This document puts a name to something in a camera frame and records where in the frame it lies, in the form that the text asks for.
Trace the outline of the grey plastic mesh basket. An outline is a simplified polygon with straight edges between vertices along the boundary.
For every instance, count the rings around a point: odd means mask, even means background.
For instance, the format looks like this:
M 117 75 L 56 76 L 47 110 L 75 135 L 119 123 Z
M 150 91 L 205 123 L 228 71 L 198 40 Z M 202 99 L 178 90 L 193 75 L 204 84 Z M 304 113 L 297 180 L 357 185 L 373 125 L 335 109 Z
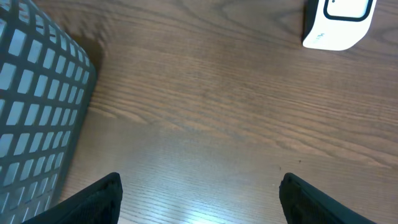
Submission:
M 86 52 L 32 1 L 1 0 L 1 222 L 60 194 L 96 81 Z

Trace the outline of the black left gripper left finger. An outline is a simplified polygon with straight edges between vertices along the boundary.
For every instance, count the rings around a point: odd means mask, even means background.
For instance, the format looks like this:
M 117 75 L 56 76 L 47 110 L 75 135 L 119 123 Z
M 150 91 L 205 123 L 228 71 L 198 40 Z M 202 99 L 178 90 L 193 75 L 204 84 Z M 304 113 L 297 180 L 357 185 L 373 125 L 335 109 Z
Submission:
M 112 172 L 26 223 L 117 224 L 122 198 L 121 177 Z

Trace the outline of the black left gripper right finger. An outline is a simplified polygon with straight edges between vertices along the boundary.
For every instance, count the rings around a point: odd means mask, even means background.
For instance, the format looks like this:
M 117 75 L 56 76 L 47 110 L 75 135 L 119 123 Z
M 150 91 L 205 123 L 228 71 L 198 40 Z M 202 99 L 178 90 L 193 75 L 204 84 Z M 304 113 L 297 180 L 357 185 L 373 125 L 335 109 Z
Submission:
M 374 223 L 290 172 L 280 183 L 279 199 L 288 224 Z

